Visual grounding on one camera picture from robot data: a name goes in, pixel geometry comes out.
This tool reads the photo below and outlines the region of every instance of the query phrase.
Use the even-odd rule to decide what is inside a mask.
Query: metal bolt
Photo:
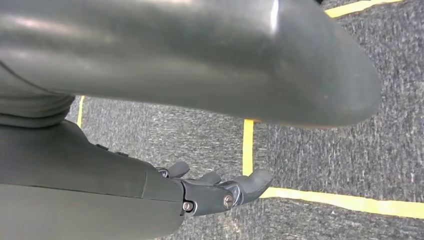
[[[226,209],[232,208],[234,205],[234,197],[232,194],[228,194],[224,197],[224,207]]]
[[[193,210],[193,207],[194,207],[193,203],[188,202],[188,201],[185,201],[182,204],[182,209],[186,212],[190,212],[191,210]]]

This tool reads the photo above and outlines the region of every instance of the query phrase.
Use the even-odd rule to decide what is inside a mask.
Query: yellow tape line
[[[253,120],[244,120],[242,173],[245,176],[253,173],[253,124]]]
[[[78,125],[79,128],[81,128],[83,124],[83,105],[85,98],[86,96],[81,96],[81,99],[79,100],[78,117],[76,119],[76,125]]]
[[[353,2],[353,3],[350,3],[350,4],[343,5],[343,6],[338,6],[338,7],[335,7],[335,8],[328,9],[328,10],[325,11],[325,13],[327,13],[327,15],[330,16],[331,18],[337,18],[337,17],[343,16],[343,15],[363,11],[367,8],[374,6],[374,5],[396,3],[396,2],[401,2],[401,1],[404,1],[404,0],[357,1],[357,2]]]

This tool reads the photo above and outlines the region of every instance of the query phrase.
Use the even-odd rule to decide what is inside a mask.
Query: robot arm
[[[2,239],[140,240],[257,199],[270,175],[182,179],[88,142],[74,95],[297,126],[369,118],[380,81],[312,0],[0,1]]]
[[[315,127],[380,103],[372,62],[313,0],[3,0],[0,33],[2,66],[43,98],[0,113],[37,127],[63,119],[66,95]]]

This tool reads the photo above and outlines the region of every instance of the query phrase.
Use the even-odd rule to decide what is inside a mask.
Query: robotic hand
[[[183,161],[170,168],[158,168],[165,177],[180,183],[184,189],[182,209],[186,216],[201,216],[226,212],[235,206],[258,199],[271,183],[271,175],[257,169],[250,176],[238,176],[230,181],[221,182],[216,172],[209,172],[199,179],[182,179],[190,170]]]

